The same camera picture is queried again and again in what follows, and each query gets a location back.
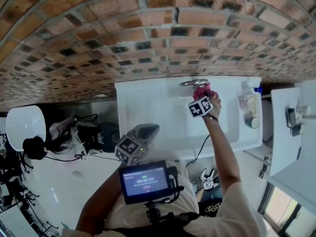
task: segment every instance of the person's arm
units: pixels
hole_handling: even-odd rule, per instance
[[[217,94],[212,96],[211,103],[214,108],[210,114],[218,119],[221,100]],[[238,162],[219,122],[207,117],[203,117],[203,120],[211,136],[217,171],[223,194],[225,194],[230,185],[241,181]]]
[[[119,179],[119,168],[85,203],[77,223],[77,231],[94,236],[104,230],[104,221],[122,190]]]

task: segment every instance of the person's right arm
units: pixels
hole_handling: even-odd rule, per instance
[[[214,108],[210,114],[218,118],[221,100],[217,94],[212,96],[211,103]],[[211,136],[217,171],[223,194],[225,194],[230,185],[241,181],[238,162],[219,122],[207,117],[203,117],[203,120]]]

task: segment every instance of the power cord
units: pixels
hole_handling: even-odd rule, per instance
[[[210,136],[210,135],[208,135],[208,136],[206,137],[206,139],[204,140],[204,142],[203,142],[203,144],[202,144],[202,147],[201,147],[201,149],[200,149],[200,151],[199,151],[197,157],[196,157],[194,160],[192,160],[191,162],[188,162],[187,165],[186,165],[186,167],[188,167],[191,163],[196,163],[196,161],[197,161],[197,159],[198,159],[198,157],[199,157],[199,154],[202,152],[202,149],[203,149],[203,147],[204,147],[204,144],[205,144],[205,142],[207,141],[207,139],[208,139],[209,136]]]

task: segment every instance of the pink cloth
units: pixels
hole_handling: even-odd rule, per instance
[[[211,98],[213,94],[217,94],[217,92],[211,90],[211,84],[208,83],[205,87],[198,87],[193,93],[193,99],[198,100],[201,97],[208,96]]]

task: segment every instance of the white tabletop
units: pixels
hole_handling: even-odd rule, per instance
[[[300,88],[276,89],[271,91],[274,134],[270,176],[275,175],[296,161],[302,144],[302,136],[293,137],[286,124],[285,112],[301,104]]]

